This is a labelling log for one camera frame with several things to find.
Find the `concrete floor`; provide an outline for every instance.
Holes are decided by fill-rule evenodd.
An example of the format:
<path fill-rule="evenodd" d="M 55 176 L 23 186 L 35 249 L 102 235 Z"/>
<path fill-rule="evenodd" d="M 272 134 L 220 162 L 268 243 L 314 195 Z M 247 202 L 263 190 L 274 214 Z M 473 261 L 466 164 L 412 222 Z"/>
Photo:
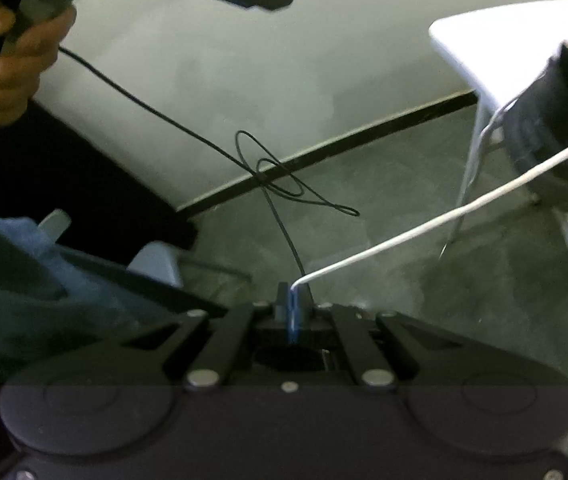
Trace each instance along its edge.
<path fill-rule="evenodd" d="M 306 270 L 450 209 L 474 113 L 461 110 L 301 171 L 299 177 L 329 200 L 362 213 L 351 218 L 273 199 Z M 513 176 L 506 154 L 497 150 L 477 190 L 486 192 Z M 203 213 L 197 222 L 195 254 L 246 270 L 254 283 L 185 267 L 187 290 L 233 306 L 271 300 L 278 282 L 298 276 L 259 190 Z M 568 376 L 568 248 L 554 215 L 531 205 L 520 190 L 469 216 L 458 242 L 438 260 L 446 232 L 442 228 L 312 283 L 316 302 L 398 310 Z M 568 440 L 564 447 L 568 452 Z"/>

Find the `white table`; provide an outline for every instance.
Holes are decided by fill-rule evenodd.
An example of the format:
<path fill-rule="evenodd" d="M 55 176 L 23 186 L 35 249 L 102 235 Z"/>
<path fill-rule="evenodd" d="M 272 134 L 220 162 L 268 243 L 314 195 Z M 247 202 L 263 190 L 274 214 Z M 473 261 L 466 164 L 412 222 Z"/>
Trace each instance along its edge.
<path fill-rule="evenodd" d="M 476 131 L 544 70 L 568 38 L 568 0 L 476 10 L 430 27 L 435 49 L 480 98 Z M 568 215 L 559 214 L 568 242 Z"/>

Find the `bolt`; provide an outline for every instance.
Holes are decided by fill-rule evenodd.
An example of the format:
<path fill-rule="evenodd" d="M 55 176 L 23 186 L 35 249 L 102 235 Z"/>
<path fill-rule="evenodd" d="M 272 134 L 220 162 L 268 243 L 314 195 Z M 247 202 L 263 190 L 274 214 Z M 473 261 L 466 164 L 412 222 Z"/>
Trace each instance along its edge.
<path fill-rule="evenodd" d="M 186 315 L 188 317 L 202 317 L 206 316 L 207 312 L 205 310 L 201 310 L 200 308 L 194 308 L 193 310 L 189 310 Z"/>
<path fill-rule="evenodd" d="M 193 370 L 187 378 L 189 384 L 196 388 L 210 388 L 219 382 L 219 374 L 214 370 Z"/>
<path fill-rule="evenodd" d="M 388 370 L 374 369 L 367 370 L 362 374 L 362 380 L 375 388 L 382 388 L 384 386 L 390 386 L 395 382 L 395 376 Z"/>
<path fill-rule="evenodd" d="M 286 381 L 282 383 L 282 391 L 285 394 L 294 394 L 299 389 L 299 384 L 294 383 L 293 381 Z"/>
<path fill-rule="evenodd" d="M 544 475 L 544 480 L 564 480 L 564 475 L 557 469 L 551 469 Z"/>

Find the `metal leg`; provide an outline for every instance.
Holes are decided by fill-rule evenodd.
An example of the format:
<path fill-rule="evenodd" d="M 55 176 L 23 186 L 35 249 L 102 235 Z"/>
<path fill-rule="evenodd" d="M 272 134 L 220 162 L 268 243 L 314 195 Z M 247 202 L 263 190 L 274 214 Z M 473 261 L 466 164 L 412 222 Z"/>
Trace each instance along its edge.
<path fill-rule="evenodd" d="M 188 254 L 186 251 L 179 251 L 179 263 L 192 265 L 193 267 L 201 267 L 202 269 L 212 270 L 214 272 L 221 272 L 222 274 L 228 274 L 230 276 L 236 276 L 238 278 L 246 280 L 249 283 L 253 281 L 253 277 L 247 272 L 242 272 L 241 270 L 232 269 L 230 267 L 221 266 L 218 264 L 212 264 L 198 258 L 193 258 L 193 256 Z"/>
<path fill-rule="evenodd" d="M 459 189 L 456 208 L 468 203 L 468 198 L 474 188 L 475 182 L 477 181 L 477 176 L 479 175 L 482 168 L 484 156 L 486 155 L 487 149 L 491 143 L 491 134 L 493 133 L 492 131 L 486 131 L 483 133 L 483 130 L 490 122 L 491 116 L 491 111 L 486 106 L 484 99 L 480 98 L 477 104 L 473 137 L 471 139 L 471 146 L 468 150 L 466 167 L 464 168 L 464 176 L 462 177 L 462 185 Z M 455 220 L 450 234 L 448 235 L 448 238 L 446 240 L 446 244 L 444 245 L 442 252 L 440 253 L 440 258 L 442 257 L 442 254 L 444 254 L 446 247 L 455 241 L 463 222 L 463 216 Z"/>

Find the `white wall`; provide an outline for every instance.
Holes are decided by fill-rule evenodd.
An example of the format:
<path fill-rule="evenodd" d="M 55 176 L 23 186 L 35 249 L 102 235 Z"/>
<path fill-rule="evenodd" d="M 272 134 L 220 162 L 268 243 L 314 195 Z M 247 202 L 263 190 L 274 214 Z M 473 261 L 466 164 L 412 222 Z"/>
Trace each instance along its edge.
<path fill-rule="evenodd" d="M 281 157 L 464 88 L 434 20 L 529 0 L 296 0 L 277 13 L 216 0 L 77 0 L 65 46 L 234 152 L 248 129 Z M 38 99 L 175 206 L 241 176 L 61 56 Z"/>

